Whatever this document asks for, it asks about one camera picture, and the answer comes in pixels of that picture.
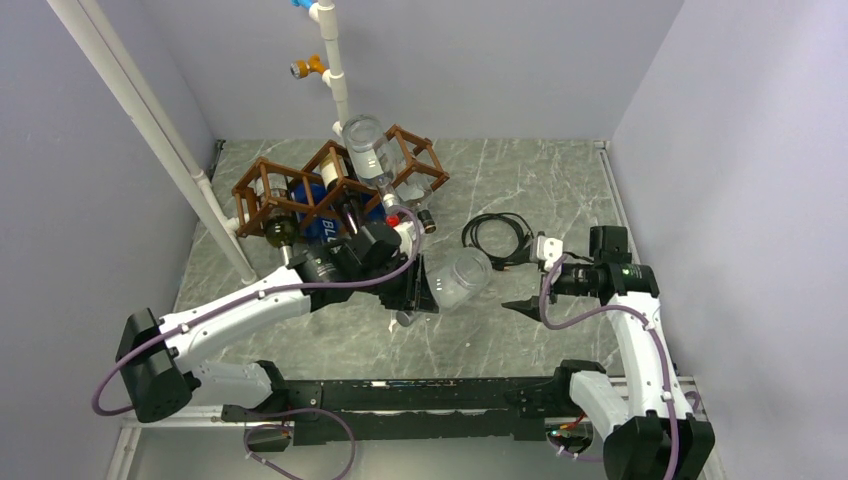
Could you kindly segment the clear glass bottle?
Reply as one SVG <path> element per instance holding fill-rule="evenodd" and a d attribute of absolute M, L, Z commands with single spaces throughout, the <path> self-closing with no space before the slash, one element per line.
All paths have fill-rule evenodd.
<path fill-rule="evenodd" d="M 387 214 L 396 214 L 402 205 L 393 186 L 398 163 L 380 121 L 367 114 L 351 117 L 342 139 L 359 181 L 378 192 Z"/>
<path fill-rule="evenodd" d="M 425 268 L 414 306 L 394 311 L 391 325 L 409 327 L 427 315 L 455 310 L 479 294 L 489 283 L 492 273 L 492 263 L 481 250 L 472 247 L 454 250 L 434 268 Z"/>

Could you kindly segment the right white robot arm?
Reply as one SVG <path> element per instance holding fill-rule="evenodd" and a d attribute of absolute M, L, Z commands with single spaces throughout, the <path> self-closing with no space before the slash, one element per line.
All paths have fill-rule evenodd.
<path fill-rule="evenodd" d="M 505 308 L 564 330 L 607 315 L 615 332 L 627 392 L 620 394 L 597 362 L 565 360 L 551 401 L 564 415 L 587 419 L 602 444 L 609 479 L 696 479 L 715 445 L 712 425 L 697 418 L 695 397 L 683 390 L 668 352 L 660 290 L 651 267 L 634 262 L 622 226 L 596 226 L 589 254 L 566 251 L 539 233 L 527 257 L 538 265 L 538 295 Z"/>

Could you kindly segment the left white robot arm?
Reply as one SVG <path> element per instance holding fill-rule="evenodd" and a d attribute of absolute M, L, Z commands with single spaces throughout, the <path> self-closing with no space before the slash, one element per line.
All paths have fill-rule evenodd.
<path fill-rule="evenodd" d="M 225 364 L 213 353 L 284 320 L 302 317 L 354 294 L 377 297 L 390 311 L 435 312 L 420 252 L 423 229 L 371 223 L 349 239 L 310 247 L 255 283 L 182 312 L 142 309 L 124 325 L 116 352 L 138 421 L 166 419 L 188 405 L 231 404 L 264 420 L 287 406 L 285 382 L 270 361 Z"/>

